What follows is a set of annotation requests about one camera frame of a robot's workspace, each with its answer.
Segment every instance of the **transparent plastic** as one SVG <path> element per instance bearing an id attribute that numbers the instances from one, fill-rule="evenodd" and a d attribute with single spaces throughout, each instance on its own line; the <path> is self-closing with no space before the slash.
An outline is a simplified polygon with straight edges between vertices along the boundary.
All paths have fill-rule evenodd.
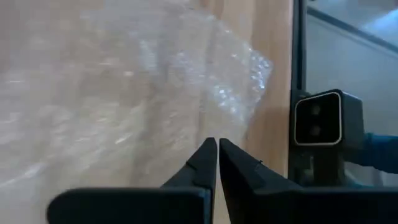
<path id="1" fill-rule="evenodd" d="M 208 136 L 243 140 L 271 63 L 196 2 L 6 0 L 0 223 L 60 192 L 156 187 Z"/>

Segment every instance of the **blue object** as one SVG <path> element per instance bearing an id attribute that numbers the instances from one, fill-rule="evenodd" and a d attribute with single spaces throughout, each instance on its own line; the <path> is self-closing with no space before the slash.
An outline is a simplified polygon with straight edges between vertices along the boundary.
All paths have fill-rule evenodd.
<path id="1" fill-rule="evenodd" d="M 345 160 L 361 166 L 398 174 L 398 136 L 367 133 L 364 149 L 345 155 Z"/>

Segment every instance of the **camera housing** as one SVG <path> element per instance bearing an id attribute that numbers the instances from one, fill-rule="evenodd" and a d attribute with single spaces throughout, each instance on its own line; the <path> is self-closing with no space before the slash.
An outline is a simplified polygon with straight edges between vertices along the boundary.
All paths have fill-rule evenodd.
<path id="1" fill-rule="evenodd" d="M 299 100 L 294 110 L 294 143 L 306 148 L 361 149 L 362 101 L 341 90 Z"/>

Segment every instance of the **glass panel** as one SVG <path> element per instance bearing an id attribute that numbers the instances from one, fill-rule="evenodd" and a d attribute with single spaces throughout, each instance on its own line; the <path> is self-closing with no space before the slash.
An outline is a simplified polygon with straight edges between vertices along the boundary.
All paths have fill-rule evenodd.
<path id="1" fill-rule="evenodd" d="M 398 136 L 397 45 L 398 1 L 310 1 L 306 90 L 338 88 L 357 96 L 363 101 L 367 133 Z M 387 141 L 377 149 L 387 144 L 394 146 Z M 398 143 L 395 148 L 397 156 L 391 154 L 385 162 L 398 159 Z M 354 164 L 347 168 L 363 184 L 398 185 L 398 175 Z"/>

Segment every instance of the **black plastic part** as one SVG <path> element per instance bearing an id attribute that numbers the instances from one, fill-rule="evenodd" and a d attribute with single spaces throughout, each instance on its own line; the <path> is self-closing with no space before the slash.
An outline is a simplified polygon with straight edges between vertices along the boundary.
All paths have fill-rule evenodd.
<path id="1" fill-rule="evenodd" d="M 319 110 L 313 114 L 315 107 Z M 362 101 L 341 90 L 308 96 L 296 103 L 294 123 L 294 149 L 313 152 L 313 184 L 344 185 L 343 155 L 363 150 Z M 312 127 L 320 128 L 318 136 L 312 135 Z"/>
<path id="2" fill-rule="evenodd" d="M 303 188 L 227 139 L 220 173 L 231 223 L 397 223 L 397 189 Z"/>
<path id="3" fill-rule="evenodd" d="M 295 105 L 296 103 L 309 96 L 310 94 L 302 90 L 292 90 L 290 99 L 290 121 L 289 121 L 289 165 L 288 178 L 296 183 L 301 183 L 304 178 L 304 170 L 311 168 L 312 155 L 303 148 L 299 148 L 294 142 L 294 123 L 295 123 Z"/>
<path id="4" fill-rule="evenodd" d="M 76 189 L 48 207 L 50 224 L 211 223 L 211 193 L 201 188 Z"/>
<path id="5" fill-rule="evenodd" d="M 212 223 L 217 143 L 208 138 L 161 188 L 76 189 L 50 203 L 50 224 Z"/>
<path id="6" fill-rule="evenodd" d="M 294 0 L 292 33 L 292 91 L 305 91 L 305 76 L 307 72 L 306 23 L 306 0 Z"/>
<path id="7" fill-rule="evenodd" d="M 256 213 L 261 212 L 257 190 L 271 194 L 300 189 L 227 139 L 220 139 L 220 175 L 232 224 L 256 222 Z"/>

